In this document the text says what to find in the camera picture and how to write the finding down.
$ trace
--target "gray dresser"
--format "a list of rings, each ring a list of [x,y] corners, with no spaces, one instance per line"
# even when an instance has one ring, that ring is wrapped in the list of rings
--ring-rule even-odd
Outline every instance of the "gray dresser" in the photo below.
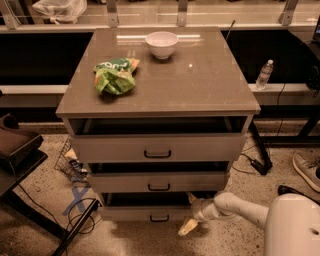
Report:
[[[165,61],[144,37],[179,37]],[[93,67],[116,58],[140,60],[136,86],[100,96]],[[97,29],[57,109],[103,219],[183,220],[186,191],[224,189],[259,105],[218,28]]]

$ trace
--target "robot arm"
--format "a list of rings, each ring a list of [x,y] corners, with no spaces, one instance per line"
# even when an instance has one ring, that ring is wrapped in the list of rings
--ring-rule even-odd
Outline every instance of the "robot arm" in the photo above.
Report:
[[[231,192],[218,192],[214,198],[198,199],[190,192],[189,202],[193,217],[186,218],[179,235],[183,236],[193,230],[199,222],[209,220],[234,220],[243,217],[264,229],[268,207],[244,201]]]
[[[225,191],[211,199],[188,195],[192,217],[185,219],[179,235],[188,234],[199,222],[241,216],[265,231],[265,256],[319,255],[320,207],[306,196],[284,194],[267,208]]]

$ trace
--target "drawer handle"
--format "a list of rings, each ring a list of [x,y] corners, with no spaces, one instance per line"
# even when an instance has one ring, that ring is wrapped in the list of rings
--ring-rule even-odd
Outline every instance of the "drawer handle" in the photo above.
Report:
[[[150,184],[148,184],[148,189],[150,191],[168,191],[170,190],[170,184],[166,188],[152,188]]]
[[[169,221],[169,215],[163,216],[163,217],[166,217],[166,218],[165,219],[160,219],[159,217],[157,217],[156,219],[154,219],[152,217],[152,215],[150,215],[150,221],[151,222],[167,222],[167,221]]]
[[[166,155],[150,155],[147,150],[144,151],[145,158],[169,158],[171,156],[171,150],[168,151]]]

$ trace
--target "green plastic bag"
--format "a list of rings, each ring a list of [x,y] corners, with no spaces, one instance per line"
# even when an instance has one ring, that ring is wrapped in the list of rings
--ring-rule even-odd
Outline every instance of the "green plastic bag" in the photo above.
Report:
[[[138,64],[137,59],[122,58],[96,65],[93,70],[96,72],[95,86],[98,93],[121,95],[131,90],[136,84],[132,72]]]

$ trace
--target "countertop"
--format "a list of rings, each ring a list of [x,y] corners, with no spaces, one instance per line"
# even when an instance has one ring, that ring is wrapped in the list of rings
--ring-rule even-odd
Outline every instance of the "countertop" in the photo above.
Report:
[[[168,60],[151,55],[144,38],[164,28],[97,29],[57,109],[59,117],[256,114],[260,107],[219,28],[165,28],[179,37]],[[136,86],[122,96],[95,89],[96,64],[140,60]]]

